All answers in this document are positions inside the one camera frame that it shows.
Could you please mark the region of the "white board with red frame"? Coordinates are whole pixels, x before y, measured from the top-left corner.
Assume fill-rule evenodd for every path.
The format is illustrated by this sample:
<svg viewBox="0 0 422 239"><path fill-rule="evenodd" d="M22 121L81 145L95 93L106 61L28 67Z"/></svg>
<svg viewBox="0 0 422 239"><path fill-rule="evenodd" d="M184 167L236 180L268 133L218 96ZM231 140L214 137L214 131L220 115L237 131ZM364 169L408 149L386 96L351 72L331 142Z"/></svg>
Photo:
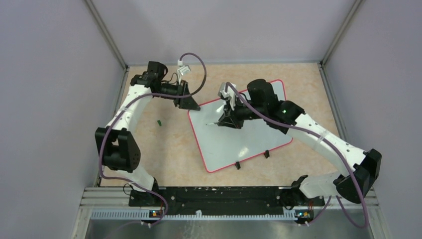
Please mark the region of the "white board with red frame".
<svg viewBox="0 0 422 239"><path fill-rule="evenodd" d="M208 173L235 165L235 162L261 156L292 142L292 138L270 128L262 119L247 120L241 129L211 125L223 114L225 101L217 98L188 111L188 119Z"/></svg>

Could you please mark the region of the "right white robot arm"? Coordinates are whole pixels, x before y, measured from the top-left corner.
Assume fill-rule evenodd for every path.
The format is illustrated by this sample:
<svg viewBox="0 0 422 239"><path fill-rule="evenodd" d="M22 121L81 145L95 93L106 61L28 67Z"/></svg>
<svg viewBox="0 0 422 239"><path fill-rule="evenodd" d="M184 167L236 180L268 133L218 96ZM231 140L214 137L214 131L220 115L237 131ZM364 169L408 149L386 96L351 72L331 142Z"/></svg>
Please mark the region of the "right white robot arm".
<svg viewBox="0 0 422 239"><path fill-rule="evenodd" d="M382 155L344 141L317 123L292 101L278 98L271 83L256 79L247 85L249 98L235 86L222 83L218 96L225 101L218 126L241 129L246 120L264 120L275 130L309 146L337 169L321 176L304 175L292 183L292 199L305 205L312 198L338 196L360 204L379 177Z"/></svg>

